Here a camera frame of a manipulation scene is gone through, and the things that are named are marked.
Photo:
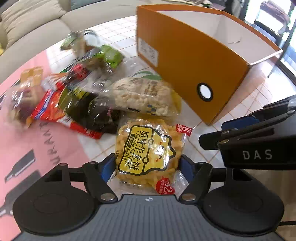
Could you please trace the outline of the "yellow waffle snack packet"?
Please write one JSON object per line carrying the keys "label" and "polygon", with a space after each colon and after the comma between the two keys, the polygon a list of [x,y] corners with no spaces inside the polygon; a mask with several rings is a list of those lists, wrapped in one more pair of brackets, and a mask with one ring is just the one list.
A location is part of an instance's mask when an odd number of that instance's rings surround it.
{"label": "yellow waffle snack packet", "polygon": [[116,175],[133,188],[175,193],[173,180],[192,128],[165,118],[125,118],[116,143]]}

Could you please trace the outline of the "dark green snack packet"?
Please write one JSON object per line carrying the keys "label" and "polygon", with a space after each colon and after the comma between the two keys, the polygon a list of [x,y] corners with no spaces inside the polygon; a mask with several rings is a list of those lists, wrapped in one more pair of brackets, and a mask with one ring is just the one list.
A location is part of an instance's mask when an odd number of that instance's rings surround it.
{"label": "dark green snack packet", "polygon": [[65,87],[59,98],[58,107],[84,128],[101,133],[115,134],[121,111],[97,102],[96,93],[79,87]]}

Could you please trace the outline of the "pale rice cracker packet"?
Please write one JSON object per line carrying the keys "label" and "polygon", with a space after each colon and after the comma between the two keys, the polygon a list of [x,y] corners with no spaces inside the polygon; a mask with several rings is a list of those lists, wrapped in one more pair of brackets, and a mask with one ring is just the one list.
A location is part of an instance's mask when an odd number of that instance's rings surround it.
{"label": "pale rice cracker packet", "polygon": [[111,86],[119,108],[157,116],[174,116],[181,112],[181,97],[163,80],[126,77]]}

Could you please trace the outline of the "red snack packet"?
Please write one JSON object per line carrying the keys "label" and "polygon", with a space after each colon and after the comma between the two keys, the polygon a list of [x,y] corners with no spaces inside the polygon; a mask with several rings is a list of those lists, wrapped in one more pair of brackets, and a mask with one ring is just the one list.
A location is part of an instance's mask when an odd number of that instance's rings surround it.
{"label": "red snack packet", "polygon": [[58,108],[60,96],[60,90],[48,89],[31,113],[30,118],[32,120],[60,123],[67,128],[84,134],[90,138],[94,138],[96,140],[100,139],[103,133],[84,128],[79,123],[75,122],[74,119],[72,119],[65,111]]}

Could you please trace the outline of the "mixed nut clear packet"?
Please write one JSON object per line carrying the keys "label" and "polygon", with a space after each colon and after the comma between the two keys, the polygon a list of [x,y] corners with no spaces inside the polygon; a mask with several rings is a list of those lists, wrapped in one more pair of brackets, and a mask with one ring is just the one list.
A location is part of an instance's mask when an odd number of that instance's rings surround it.
{"label": "mixed nut clear packet", "polygon": [[17,87],[6,96],[8,109],[7,118],[16,126],[28,128],[33,119],[31,114],[43,97],[43,89],[40,86]]}

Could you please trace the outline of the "orange cracker packet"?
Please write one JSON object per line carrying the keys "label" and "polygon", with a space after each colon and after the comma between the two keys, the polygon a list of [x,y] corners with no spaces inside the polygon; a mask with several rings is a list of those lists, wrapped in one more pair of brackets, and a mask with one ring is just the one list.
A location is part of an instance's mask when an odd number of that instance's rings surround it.
{"label": "orange cracker packet", "polygon": [[26,69],[21,73],[20,86],[33,87],[39,86],[43,79],[43,67],[37,66],[31,69]]}

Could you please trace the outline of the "light green snack packet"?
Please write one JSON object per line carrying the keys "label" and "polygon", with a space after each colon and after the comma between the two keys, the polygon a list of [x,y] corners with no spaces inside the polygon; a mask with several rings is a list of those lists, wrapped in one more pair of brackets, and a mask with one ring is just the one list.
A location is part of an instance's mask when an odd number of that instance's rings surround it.
{"label": "light green snack packet", "polygon": [[60,50],[73,52],[74,66],[80,64],[88,70],[101,69],[105,74],[113,73],[125,58],[110,45],[102,44],[93,30],[70,32]]}

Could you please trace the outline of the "chocolate bean snack packet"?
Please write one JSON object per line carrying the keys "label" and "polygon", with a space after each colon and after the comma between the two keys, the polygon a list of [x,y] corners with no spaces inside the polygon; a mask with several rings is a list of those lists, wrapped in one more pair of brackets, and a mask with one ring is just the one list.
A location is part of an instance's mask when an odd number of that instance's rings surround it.
{"label": "chocolate bean snack packet", "polygon": [[91,74],[82,64],[73,65],[68,71],[52,73],[41,81],[44,90],[62,91],[67,85],[81,82]]}

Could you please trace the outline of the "black metal shelf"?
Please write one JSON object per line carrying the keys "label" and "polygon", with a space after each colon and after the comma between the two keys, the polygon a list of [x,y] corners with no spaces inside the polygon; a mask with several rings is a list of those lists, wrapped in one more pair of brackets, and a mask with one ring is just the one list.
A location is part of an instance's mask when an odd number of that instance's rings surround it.
{"label": "black metal shelf", "polygon": [[279,47],[285,33],[291,32],[289,24],[295,9],[293,1],[288,1],[289,7],[284,9],[285,2],[287,1],[263,1],[253,22],[255,28],[267,33],[267,37]]}

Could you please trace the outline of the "orange cardboard box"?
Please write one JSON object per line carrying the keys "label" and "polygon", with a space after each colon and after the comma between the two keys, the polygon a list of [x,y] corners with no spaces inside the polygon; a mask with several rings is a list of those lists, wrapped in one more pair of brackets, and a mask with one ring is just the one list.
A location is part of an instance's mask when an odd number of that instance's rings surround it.
{"label": "orange cardboard box", "polygon": [[250,95],[282,53],[229,13],[178,4],[137,7],[137,52],[207,125]]}

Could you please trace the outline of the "beige sofa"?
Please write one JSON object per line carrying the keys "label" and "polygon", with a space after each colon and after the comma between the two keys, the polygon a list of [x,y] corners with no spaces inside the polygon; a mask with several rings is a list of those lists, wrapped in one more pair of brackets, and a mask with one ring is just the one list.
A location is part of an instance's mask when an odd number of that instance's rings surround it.
{"label": "beige sofa", "polygon": [[[16,2],[7,1],[1,5],[1,14]],[[73,9],[70,1],[58,2],[66,11],[65,15],[34,29],[9,48],[6,46],[8,39],[1,22],[1,82],[37,54],[66,38],[71,31],[133,16],[141,5],[177,4],[175,1],[87,1],[84,6]]]}

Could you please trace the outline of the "beige cushion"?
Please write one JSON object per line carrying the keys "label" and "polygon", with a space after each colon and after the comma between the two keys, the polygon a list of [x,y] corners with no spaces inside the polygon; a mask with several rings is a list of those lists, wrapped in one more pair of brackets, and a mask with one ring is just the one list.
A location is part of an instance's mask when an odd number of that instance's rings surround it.
{"label": "beige cushion", "polygon": [[17,1],[1,14],[9,48],[34,29],[66,14],[58,1]]}

